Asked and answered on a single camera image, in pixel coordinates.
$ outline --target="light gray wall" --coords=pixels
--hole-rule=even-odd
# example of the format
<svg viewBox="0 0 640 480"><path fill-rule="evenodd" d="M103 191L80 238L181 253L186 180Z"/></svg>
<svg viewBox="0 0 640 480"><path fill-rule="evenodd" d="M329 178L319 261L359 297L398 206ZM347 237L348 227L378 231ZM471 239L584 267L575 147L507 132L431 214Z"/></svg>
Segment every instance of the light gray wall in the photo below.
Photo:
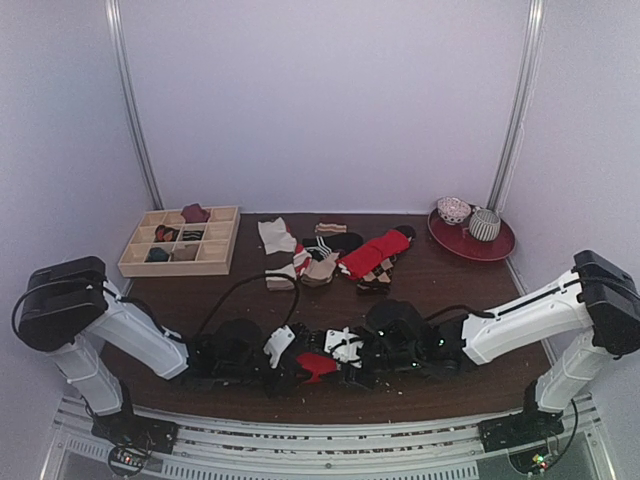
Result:
<svg viewBox="0 0 640 480"><path fill-rule="evenodd" d="M504 212L514 260L538 288L591 248L640 281L640 3L548 2L535 96ZM571 341L554 339L561 352ZM621 461L640 469L640 354L592 391Z"/></svg>
<svg viewBox="0 0 640 480"><path fill-rule="evenodd" d="M526 0L128 0L169 208L424 212L485 202Z"/></svg>
<svg viewBox="0 0 640 480"><path fill-rule="evenodd" d="M102 0L0 1L0 478L39 478L62 379L14 338L30 273L115 262L147 200L125 123Z"/></svg>

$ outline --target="metal base platform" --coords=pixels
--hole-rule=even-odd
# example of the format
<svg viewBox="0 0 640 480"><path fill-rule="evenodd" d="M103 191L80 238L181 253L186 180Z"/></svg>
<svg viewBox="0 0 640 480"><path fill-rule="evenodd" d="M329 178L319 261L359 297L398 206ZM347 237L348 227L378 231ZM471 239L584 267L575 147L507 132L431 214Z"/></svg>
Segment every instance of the metal base platform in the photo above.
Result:
<svg viewBox="0 0 640 480"><path fill-rule="evenodd" d="M581 442L583 447L574 444L572 450L577 456L576 465L587 469L581 480L614 480L606 435L591 397L581 397L577 404L579 432L585 441ZM483 465L496 457L508 459L508 454L532 446L523 445L509 452L483 450L478 423L515 411L429 422L327 426L247 423L142 408L136 413L179 426L173 453L154 454L137 477L141 480L500 480L503 477L497 474L492 474L494 478L483 476ZM571 427L575 421L573 412L567 411L563 421L565 429ZM54 441L44 480L66 479L63 470L82 458L92 460L95 468L103 467L108 474L102 464L111 445L94 437L91 426L83 402L63 398L54 420ZM566 437L565 432L557 441L566 441ZM570 459L566 461L565 467L573 468ZM550 474L562 474L561 467L559 464ZM93 471L91 475L96 480L111 478Z"/></svg>

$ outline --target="wooden sorting tray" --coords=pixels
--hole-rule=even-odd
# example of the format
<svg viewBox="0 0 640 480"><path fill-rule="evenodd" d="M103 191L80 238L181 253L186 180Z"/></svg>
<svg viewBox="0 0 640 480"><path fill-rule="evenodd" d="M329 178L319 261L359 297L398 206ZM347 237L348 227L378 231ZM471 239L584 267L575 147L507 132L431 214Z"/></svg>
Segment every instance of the wooden sorting tray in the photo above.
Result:
<svg viewBox="0 0 640 480"><path fill-rule="evenodd" d="M206 223L185 223L181 210L147 212L125 249L118 267L124 277L173 277L228 275L236 244L240 212L238 207L206 207ZM174 242L154 242L158 225L180 230ZM202 240L182 241L185 230L203 232ZM171 253L188 245L197 246L194 260L175 261ZM170 254L167 262L146 262L149 250L158 247Z"/></svg>

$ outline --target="ceramic bowl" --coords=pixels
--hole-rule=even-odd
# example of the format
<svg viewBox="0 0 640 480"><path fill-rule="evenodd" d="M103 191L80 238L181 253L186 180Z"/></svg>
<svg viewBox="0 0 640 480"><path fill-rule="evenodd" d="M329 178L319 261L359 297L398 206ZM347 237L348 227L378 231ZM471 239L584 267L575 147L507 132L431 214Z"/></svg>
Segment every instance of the ceramic bowl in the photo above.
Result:
<svg viewBox="0 0 640 480"><path fill-rule="evenodd" d="M462 223L471 214L471 207L456 197L442 197L438 200L438 213L449 225Z"/></svg>

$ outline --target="wooden table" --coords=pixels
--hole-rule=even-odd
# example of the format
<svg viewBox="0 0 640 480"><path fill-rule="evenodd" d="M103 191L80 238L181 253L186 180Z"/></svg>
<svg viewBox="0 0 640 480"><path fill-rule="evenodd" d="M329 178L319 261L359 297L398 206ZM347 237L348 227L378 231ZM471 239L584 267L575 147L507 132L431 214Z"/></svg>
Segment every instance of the wooden table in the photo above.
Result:
<svg viewBox="0 0 640 480"><path fill-rule="evenodd" d="M489 308L518 295L505 263L480 264L450 254L430 237L426 216L343 217L349 230L365 240L396 225L416 229L413 247L394 271L390 298L412 302L425 316L456 303ZM259 218L264 216L242 216L230 275L138 279L131 295L149 303L163 325L187 336L193 334L230 285L264 271ZM313 236L319 215L286 214L283 218L301 239ZM343 277L328 287L302 289L292 321L301 321L312 330L358 325L380 300L357 296L355 283ZM210 331L223 320L243 316L256 321L267 335L280 325L290 301L290 292L269 292L262 281L254 282L227 301ZM109 369L129 386L138 405L217 418L313 424L419 421L498 412L521 406L524 388L549 367L542 346L534 344L452 380L389 374L373 392L320 384L301 386L288 398L268 399L259 386L220 385L208 393L186 392L111 345L102 356Z"/></svg>

